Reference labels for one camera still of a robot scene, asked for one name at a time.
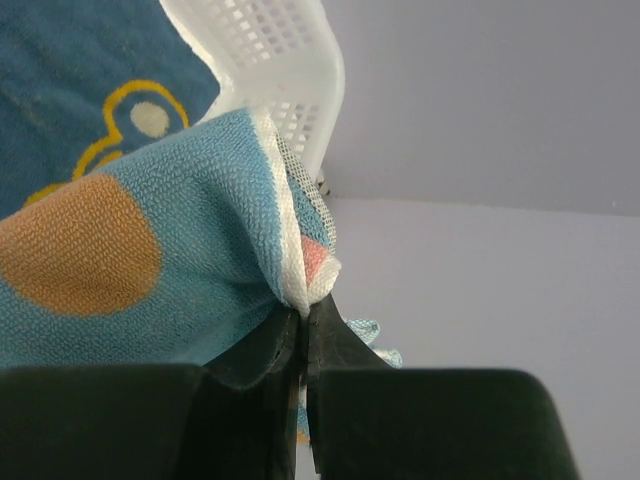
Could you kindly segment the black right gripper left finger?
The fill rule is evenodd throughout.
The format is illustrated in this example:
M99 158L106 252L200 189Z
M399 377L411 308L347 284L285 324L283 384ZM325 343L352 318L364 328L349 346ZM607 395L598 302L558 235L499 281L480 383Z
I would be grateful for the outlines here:
M299 316L278 307L205 366L1 374L5 479L290 479Z

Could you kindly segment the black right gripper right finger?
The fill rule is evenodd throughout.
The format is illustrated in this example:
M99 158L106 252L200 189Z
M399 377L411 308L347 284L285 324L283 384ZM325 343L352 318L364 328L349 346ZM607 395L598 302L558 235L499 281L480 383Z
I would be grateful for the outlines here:
M307 412L323 479L576 479L545 386L512 369L396 369L341 319L308 320Z

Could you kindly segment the light blue polka dot towel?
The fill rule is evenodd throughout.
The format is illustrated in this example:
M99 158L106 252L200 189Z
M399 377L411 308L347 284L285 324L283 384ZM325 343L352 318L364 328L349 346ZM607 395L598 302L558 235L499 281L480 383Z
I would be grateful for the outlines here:
M3 367L205 364L340 271L315 184L262 110L116 159L1 223Z

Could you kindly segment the yellow tiger towel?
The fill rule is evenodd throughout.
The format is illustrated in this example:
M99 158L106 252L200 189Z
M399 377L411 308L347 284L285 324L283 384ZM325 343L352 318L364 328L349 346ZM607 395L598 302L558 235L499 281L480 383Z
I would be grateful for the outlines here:
M157 1L1 5L1 213L200 121L220 86Z

